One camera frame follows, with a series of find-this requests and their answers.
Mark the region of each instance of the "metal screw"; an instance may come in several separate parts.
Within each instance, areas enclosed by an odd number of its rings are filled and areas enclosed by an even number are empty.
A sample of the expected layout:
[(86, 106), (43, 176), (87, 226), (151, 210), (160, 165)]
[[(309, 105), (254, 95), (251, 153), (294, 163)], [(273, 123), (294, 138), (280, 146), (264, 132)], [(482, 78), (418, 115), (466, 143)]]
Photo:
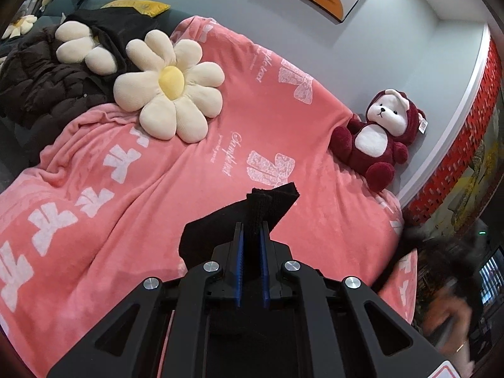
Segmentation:
[(159, 280), (155, 277), (149, 277), (148, 279), (144, 280), (144, 288), (147, 290), (154, 290), (155, 288), (158, 288), (158, 286)]
[(216, 272), (219, 269), (219, 263), (216, 261), (207, 261), (203, 264), (203, 268), (206, 272)]
[(359, 288), (360, 287), (360, 280), (357, 277), (347, 277), (345, 279), (345, 284), (347, 285), (348, 288)]
[(284, 264), (284, 267), (286, 270), (288, 270), (290, 272), (296, 272), (301, 268), (301, 264), (299, 264), (295, 260), (289, 260)]

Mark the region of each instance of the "white molding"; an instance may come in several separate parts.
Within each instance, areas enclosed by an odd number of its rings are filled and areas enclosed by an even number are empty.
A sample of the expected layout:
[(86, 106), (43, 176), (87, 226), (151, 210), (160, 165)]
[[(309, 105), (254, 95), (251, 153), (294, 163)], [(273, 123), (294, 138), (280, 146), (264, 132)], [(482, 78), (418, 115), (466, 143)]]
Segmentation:
[(464, 126), (464, 122), (469, 115), (472, 104), (474, 103), (476, 95), (478, 94), (481, 80), (483, 79), (489, 49), (490, 29), (488, 28), (488, 25), (485, 24), (481, 37), (478, 57), (476, 58), (476, 64), (474, 66), (471, 78), (469, 79), (466, 91), (464, 92), (464, 96), (460, 100), (457, 110), (455, 110), (452, 119), (448, 123), (448, 126), (430, 152), (429, 156), (418, 168), (412, 178), (408, 180), (408, 182), (401, 190), (399, 190), (397, 199), (399, 199), (401, 208), (406, 207), (406, 205), (410, 203), (415, 195), (420, 192), (423, 185), (438, 168), (439, 164), (448, 153), (448, 150), (453, 145), (453, 142), (455, 142), (455, 139), (462, 129), (462, 126)]

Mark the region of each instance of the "small flower pillow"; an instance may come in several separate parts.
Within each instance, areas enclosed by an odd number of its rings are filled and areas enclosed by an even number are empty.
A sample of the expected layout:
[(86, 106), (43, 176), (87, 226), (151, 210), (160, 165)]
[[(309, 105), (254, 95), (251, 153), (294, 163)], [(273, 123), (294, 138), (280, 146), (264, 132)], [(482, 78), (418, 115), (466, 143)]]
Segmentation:
[(56, 50), (56, 58), (62, 64), (79, 64), (84, 61), (91, 72), (97, 75), (117, 72), (114, 56), (95, 40), (87, 25), (67, 21), (58, 27), (54, 36), (63, 42)]
[(140, 112), (140, 125), (151, 136), (169, 140), (177, 134), (193, 144), (208, 133), (206, 118), (222, 110), (222, 94), (216, 87), (224, 72), (215, 62), (202, 62), (200, 44), (180, 40), (175, 46), (160, 30), (152, 30), (145, 41), (126, 45), (130, 60), (142, 72), (120, 75), (114, 98), (125, 111)]
[(37, 17), (34, 15), (25, 15), (21, 17), (16, 22), (8, 25), (7, 29), (2, 35), (2, 40), (26, 34), (29, 30), (32, 29), (33, 23), (36, 21)]

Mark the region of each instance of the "red stuffed bear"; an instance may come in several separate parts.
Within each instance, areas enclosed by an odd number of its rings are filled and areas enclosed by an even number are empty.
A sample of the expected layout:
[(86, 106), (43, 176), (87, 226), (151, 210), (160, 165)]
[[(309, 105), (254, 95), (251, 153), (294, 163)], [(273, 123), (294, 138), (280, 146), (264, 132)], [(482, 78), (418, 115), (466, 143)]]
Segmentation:
[(329, 149), (378, 193), (394, 179), (394, 165), (408, 160), (407, 146), (415, 140), (424, 118), (404, 92), (383, 90), (367, 108), (367, 123), (353, 118), (346, 127), (337, 127)]

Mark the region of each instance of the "pink blanket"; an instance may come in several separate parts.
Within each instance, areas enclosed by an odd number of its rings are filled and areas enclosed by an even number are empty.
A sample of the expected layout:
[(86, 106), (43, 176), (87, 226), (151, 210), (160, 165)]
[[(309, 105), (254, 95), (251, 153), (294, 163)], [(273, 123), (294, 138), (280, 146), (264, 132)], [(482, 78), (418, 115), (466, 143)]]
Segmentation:
[[(326, 277), (372, 282), (401, 226), (397, 200), (371, 194), (328, 152), (351, 112), (316, 80), (216, 22), (194, 17), (175, 35), (200, 41), (226, 74), (224, 108), (206, 139), (152, 139), (114, 104), (70, 123), (37, 168), (0, 195), (0, 324), (26, 364), (45, 376), (80, 337), (147, 276), (186, 269), (187, 222), (295, 182), (301, 197), (272, 232)], [(413, 316), (416, 256), (383, 293)]]

